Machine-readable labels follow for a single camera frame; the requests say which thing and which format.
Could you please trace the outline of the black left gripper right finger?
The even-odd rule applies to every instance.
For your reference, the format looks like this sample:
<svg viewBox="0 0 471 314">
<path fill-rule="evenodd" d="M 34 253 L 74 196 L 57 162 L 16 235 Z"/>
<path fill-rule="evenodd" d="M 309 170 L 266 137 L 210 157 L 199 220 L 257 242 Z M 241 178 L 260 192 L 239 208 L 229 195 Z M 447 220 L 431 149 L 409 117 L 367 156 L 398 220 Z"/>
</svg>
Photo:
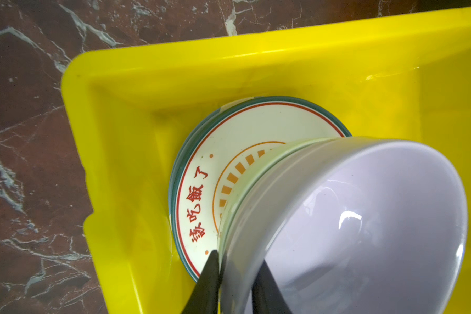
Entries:
<svg viewBox="0 0 471 314">
<path fill-rule="evenodd" d="M 253 283 L 252 308 L 253 313 L 259 314 L 292 313 L 266 261 L 262 263 Z"/>
</svg>

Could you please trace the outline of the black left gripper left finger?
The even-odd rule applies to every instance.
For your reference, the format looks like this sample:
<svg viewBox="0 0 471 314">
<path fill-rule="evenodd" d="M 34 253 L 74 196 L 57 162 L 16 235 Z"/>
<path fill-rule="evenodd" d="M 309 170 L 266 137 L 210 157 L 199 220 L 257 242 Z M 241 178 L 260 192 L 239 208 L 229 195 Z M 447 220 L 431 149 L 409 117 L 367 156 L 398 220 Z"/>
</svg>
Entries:
<svg viewBox="0 0 471 314">
<path fill-rule="evenodd" d="M 182 314 L 217 314 L 219 287 L 219 255 L 217 250 L 213 250 L 209 254 Z"/>
</svg>

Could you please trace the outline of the grey bowl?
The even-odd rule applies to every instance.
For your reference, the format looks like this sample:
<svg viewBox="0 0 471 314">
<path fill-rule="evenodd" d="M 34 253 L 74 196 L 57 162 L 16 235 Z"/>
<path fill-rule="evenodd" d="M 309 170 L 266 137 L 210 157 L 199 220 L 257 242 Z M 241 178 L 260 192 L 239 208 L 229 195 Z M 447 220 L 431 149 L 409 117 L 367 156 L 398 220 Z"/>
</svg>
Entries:
<svg viewBox="0 0 471 314">
<path fill-rule="evenodd" d="M 403 140 L 318 141 L 279 159 L 240 199 L 222 248 L 221 311 L 246 313 L 266 264 L 293 313 L 442 313 L 468 209 L 437 150 Z"/>
</svg>

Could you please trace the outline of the orange sunburst plate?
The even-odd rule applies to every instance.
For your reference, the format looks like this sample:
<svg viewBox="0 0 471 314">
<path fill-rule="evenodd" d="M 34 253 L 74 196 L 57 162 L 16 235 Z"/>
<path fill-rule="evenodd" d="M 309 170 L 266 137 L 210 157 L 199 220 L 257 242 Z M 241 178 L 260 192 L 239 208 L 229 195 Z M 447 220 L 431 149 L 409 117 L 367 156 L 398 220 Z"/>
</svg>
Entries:
<svg viewBox="0 0 471 314">
<path fill-rule="evenodd" d="M 235 185 L 271 150 L 311 138 L 349 137 L 326 109 L 304 99 L 241 99 L 210 114 L 189 134 L 168 188 L 171 231 L 179 258 L 197 281 L 218 234 Z"/>
</svg>

